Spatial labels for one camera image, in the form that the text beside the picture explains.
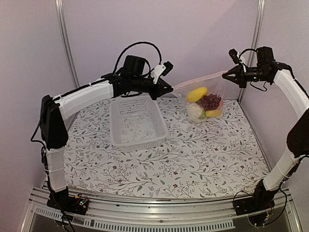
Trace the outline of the white toy cauliflower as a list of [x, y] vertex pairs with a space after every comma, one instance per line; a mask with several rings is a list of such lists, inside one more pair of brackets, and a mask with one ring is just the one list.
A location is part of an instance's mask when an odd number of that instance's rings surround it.
[[203, 108], [196, 103], [188, 104], [187, 110], [191, 120], [197, 120], [203, 113]]

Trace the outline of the dark red toy grapes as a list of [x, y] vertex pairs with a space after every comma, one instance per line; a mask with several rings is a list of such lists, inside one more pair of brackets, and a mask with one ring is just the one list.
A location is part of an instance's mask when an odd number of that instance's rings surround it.
[[219, 108], [222, 97], [217, 94], [204, 95], [197, 101], [197, 105], [202, 107], [205, 111], [215, 110]]

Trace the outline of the clear zip top bag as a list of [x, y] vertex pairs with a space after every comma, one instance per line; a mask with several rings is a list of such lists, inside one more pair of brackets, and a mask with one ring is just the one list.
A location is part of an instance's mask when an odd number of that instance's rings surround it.
[[174, 86], [172, 94], [182, 100], [188, 118], [193, 123], [223, 115], [225, 85], [222, 75], [224, 73], [224, 71], [217, 72]]

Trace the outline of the yellow toy corn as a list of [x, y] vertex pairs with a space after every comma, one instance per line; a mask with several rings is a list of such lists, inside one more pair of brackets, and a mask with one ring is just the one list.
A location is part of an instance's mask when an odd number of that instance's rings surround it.
[[223, 111], [221, 109], [209, 110], [205, 112], [206, 117], [220, 117]]

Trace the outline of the white perforated plastic basket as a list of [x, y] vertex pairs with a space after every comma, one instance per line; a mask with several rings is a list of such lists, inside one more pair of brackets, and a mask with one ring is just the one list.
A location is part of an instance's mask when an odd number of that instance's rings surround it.
[[121, 151], [153, 148], [168, 136], [159, 106], [149, 96], [115, 100], [109, 116], [111, 144]]

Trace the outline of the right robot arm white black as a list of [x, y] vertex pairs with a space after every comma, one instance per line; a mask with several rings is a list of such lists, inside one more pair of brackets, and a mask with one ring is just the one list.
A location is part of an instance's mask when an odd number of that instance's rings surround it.
[[241, 52], [229, 50], [235, 67], [224, 73], [223, 79], [240, 88], [246, 88], [250, 82], [275, 85], [289, 104], [284, 110], [279, 110], [277, 115], [294, 117], [281, 158], [271, 172], [259, 181], [250, 199], [250, 207], [259, 211], [273, 199], [282, 183], [298, 169], [302, 159], [309, 154], [309, 95], [295, 78], [292, 67], [275, 60], [272, 48], [263, 46], [253, 49], [253, 52], [257, 64], [249, 67], [243, 61]]

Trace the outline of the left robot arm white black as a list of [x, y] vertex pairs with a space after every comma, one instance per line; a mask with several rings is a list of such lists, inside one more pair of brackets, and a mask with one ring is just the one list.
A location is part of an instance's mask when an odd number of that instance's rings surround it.
[[173, 91], [173, 87], [162, 79], [172, 69], [169, 61], [160, 62], [143, 73], [146, 60], [137, 56], [127, 56], [123, 67], [115, 68], [94, 82], [71, 90], [62, 95], [42, 98], [40, 120], [35, 131], [40, 131], [42, 144], [42, 163], [47, 174], [53, 202], [62, 210], [72, 205], [64, 175], [64, 148], [68, 141], [65, 120], [97, 102], [117, 98], [130, 92], [149, 94], [156, 100]]

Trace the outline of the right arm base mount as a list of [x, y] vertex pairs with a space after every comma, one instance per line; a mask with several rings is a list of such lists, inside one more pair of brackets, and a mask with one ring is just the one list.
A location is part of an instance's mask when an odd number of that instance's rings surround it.
[[[233, 208], [235, 209], [236, 215], [237, 216], [247, 215], [247, 214], [266, 210], [266, 212], [262, 214], [247, 216], [248, 222], [255, 228], [265, 227], [266, 225], [270, 225], [276, 222], [281, 217], [283, 212], [285, 211], [287, 202], [288, 202], [287, 194], [282, 189], [280, 191], [284, 195], [284, 206], [281, 212], [272, 221], [270, 221], [269, 219], [273, 215], [272, 211], [274, 210], [274, 206], [275, 206], [274, 200], [271, 200], [267, 203], [262, 203], [261, 206], [254, 206], [253, 205], [254, 203], [253, 195], [243, 190], [237, 192], [232, 200], [232, 205], [233, 205]], [[248, 198], [236, 199], [239, 193], [244, 193], [245, 195], [248, 196]]]

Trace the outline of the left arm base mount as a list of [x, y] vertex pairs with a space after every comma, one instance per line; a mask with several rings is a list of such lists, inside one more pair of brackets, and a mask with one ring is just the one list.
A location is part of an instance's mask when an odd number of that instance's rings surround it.
[[89, 198], [81, 194], [70, 196], [67, 189], [61, 192], [50, 192], [47, 206], [58, 209], [61, 212], [85, 216], [88, 210]]

